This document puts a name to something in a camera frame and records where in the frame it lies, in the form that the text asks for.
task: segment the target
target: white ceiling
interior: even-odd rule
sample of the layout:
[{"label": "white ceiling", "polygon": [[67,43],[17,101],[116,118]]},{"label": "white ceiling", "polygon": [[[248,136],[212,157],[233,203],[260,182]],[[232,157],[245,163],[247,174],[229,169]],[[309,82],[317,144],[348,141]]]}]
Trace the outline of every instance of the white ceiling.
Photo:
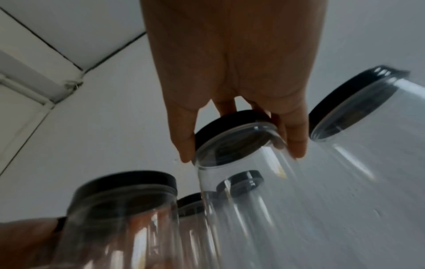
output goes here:
[{"label": "white ceiling", "polygon": [[138,0],[0,0],[0,7],[84,70],[145,31]]}]

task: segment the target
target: transparent container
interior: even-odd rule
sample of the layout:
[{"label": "transparent container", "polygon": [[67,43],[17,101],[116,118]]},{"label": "transparent container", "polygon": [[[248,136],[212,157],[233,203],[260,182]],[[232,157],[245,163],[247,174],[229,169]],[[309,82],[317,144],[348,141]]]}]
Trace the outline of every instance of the transparent container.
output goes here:
[{"label": "transparent container", "polygon": [[58,224],[53,234],[36,251],[26,266],[29,269],[47,269],[52,263],[54,253],[62,236],[66,217],[58,218]]},{"label": "transparent container", "polygon": [[340,180],[356,190],[346,196],[352,220],[340,221],[370,268],[425,265],[425,89],[408,75],[366,70],[309,115],[311,140],[352,175]]},{"label": "transparent container", "polygon": [[51,269],[180,269],[173,176],[134,171],[91,181],[74,194]]},{"label": "transparent container", "polygon": [[[215,192],[206,193],[208,197]],[[219,269],[211,228],[200,193],[177,201],[185,269]]]},{"label": "transparent container", "polygon": [[224,116],[196,135],[193,160],[221,268],[364,268],[316,201],[270,118]]}]

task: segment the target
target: ceiling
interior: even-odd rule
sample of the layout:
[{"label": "ceiling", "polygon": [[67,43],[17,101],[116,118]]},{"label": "ceiling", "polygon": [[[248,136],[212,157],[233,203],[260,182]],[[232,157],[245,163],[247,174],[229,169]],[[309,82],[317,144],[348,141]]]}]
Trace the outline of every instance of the ceiling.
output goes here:
[{"label": "ceiling", "polygon": [[0,7],[83,70],[145,31],[138,0],[0,0]]}]

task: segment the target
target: hand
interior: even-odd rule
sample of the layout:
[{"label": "hand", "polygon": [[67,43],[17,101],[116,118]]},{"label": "hand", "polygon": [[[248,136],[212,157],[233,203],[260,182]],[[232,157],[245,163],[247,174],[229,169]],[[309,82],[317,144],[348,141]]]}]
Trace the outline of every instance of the hand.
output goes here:
[{"label": "hand", "polygon": [[0,268],[24,269],[56,225],[54,218],[0,223]]},{"label": "hand", "polygon": [[326,0],[141,0],[171,141],[183,162],[195,154],[198,110],[220,115],[242,96],[271,112],[294,157],[305,155],[305,88]]}]

